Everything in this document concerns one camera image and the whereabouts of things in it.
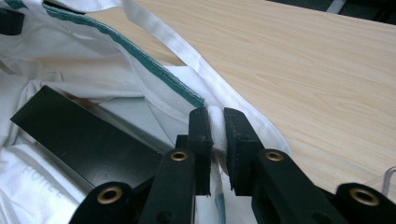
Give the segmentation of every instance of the dark background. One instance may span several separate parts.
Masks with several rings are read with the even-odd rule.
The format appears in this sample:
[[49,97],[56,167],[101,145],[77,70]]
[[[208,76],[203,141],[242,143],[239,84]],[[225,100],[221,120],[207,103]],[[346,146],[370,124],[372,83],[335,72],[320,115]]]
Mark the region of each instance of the dark background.
[[[326,11],[332,0],[269,0],[296,7]],[[396,0],[346,0],[339,14],[369,21],[396,24]]]

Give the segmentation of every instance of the green seam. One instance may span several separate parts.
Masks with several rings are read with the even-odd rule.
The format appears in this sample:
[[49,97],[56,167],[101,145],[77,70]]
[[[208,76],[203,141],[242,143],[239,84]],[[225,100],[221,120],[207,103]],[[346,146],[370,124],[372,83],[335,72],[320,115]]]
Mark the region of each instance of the green seam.
[[116,30],[83,15],[74,14],[73,12],[62,10],[57,7],[51,7],[45,4],[43,4],[43,7],[47,10],[51,17],[58,18],[62,21],[71,21],[76,24],[91,26],[98,29],[101,33],[109,35],[114,41],[121,44],[133,57],[141,62],[143,66],[145,66],[152,74],[162,80],[167,86],[186,99],[190,104],[195,107],[201,107],[204,105],[204,98],[191,90],[166,68],[152,59],[145,51],[143,51],[125,36],[118,33]]

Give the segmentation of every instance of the white bag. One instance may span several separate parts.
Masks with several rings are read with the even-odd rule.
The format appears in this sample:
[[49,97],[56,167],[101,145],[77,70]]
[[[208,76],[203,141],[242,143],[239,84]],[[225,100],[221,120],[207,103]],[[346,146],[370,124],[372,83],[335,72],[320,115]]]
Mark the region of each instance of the white bag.
[[94,103],[144,97],[173,144],[188,132],[190,111],[206,106],[214,154],[211,197],[196,200],[196,223],[253,223],[250,201],[230,192],[224,168],[223,107],[243,111],[266,147],[290,154],[277,128],[243,99],[175,31],[132,0],[57,0],[78,12],[122,7],[187,66],[164,67],[110,27],[41,0],[0,0],[25,15],[20,35],[0,35],[0,223],[66,223],[85,193],[9,119],[41,87]]

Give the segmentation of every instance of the brass insert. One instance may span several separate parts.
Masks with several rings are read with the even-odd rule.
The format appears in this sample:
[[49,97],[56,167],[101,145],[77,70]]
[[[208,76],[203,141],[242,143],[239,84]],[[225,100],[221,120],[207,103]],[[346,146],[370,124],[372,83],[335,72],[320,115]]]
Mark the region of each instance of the brass insert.
[[349,190],[350,196],[358,201],[369,206],[379,205],[378,198],[370,191],[366,189],[354,188]]
[[118,200],[122,195],[122,189],[119,187],[108,187],[106,189],[103,189],[98,197],[97,201],[101,204],[110,204],[114,203],[116,200]]
[[189,157],[189,155],[187,155],[187,153],[181,152],[181,151],[175,152],[175,153],[173,153],[173,154],[171,155],[171,158],[172,158],[172,160],[174,160],[174,161],[184,161],[184,160],[186,160],[188,157]]
[[265,157],[270,161],[283,161],[283,156],[280,153],[274,151],[265,153]]

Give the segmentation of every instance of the light wood surface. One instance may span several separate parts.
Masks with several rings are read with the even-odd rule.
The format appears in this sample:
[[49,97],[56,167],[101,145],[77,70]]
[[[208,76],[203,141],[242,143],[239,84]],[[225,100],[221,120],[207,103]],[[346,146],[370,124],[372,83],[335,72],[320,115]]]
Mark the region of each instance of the light wood surface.
[[[138,2],[276,125],[318,186],[334,192],[396,165],[396,26],[262,0]],[[182,64],[120,9],[91,16]]]

